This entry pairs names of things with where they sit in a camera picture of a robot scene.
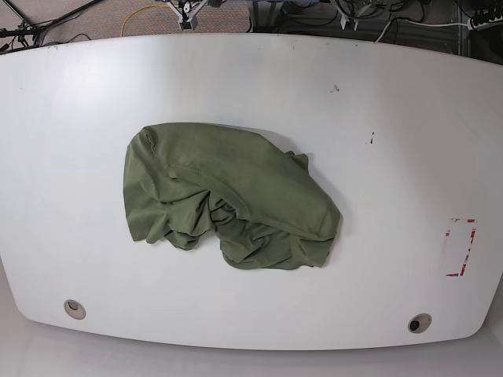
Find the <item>olive green T-shirt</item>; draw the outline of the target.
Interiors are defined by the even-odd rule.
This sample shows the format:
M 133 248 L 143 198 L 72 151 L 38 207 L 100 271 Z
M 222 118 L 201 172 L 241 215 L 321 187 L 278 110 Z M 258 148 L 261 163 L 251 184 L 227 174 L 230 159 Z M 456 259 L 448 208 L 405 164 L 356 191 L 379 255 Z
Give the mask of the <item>olive green T-shirt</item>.
M 134 241 L 190 251 L 212 232 L 243 270 L 322 267 L 341 219 L 306 155 L 208 123 L 142 128 L 127 146 L 123 202 Z

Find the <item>red tape rectangle marking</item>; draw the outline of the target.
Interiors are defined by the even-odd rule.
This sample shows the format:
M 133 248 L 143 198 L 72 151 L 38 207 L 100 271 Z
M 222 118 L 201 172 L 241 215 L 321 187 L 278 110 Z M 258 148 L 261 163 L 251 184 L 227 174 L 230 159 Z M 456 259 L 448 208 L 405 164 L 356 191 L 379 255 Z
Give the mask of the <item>red tape rectangle marking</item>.
M 441 272 L 445 276 L 464 275 L 476 231 L 475 219 L 452 218 L 445 235 Z

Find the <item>black tripod stand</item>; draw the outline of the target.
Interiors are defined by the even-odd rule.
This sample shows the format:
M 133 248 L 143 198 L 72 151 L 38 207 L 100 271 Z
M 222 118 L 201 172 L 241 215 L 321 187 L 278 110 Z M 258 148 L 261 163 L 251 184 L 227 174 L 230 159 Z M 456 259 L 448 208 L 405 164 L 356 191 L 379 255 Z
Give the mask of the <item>black tripod stand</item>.
M 2 1 L 8 9 L 20 19 L 16 29 L 1 28 L 1 39 L 10 38 L 10 42 L 1 45 L 1 55 L 17 51 L 42 47 L 46 35 L 56 27 L 82 16 L 88 9 L 101 4 L 104 0 L 93 0 L 59 16 L 56 19 L 34 23 L 12 1 Z

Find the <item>white power strip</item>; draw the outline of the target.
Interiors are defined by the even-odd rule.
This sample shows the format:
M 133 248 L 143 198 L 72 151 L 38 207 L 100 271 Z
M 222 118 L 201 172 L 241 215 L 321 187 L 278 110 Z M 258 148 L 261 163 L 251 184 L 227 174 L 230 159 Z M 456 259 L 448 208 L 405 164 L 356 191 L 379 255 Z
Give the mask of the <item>white power strip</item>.
M 502 25 L 502 8 L 483 9 L 474 13 L 468 21 L 468 28 L 480 31 L 489 27 Z

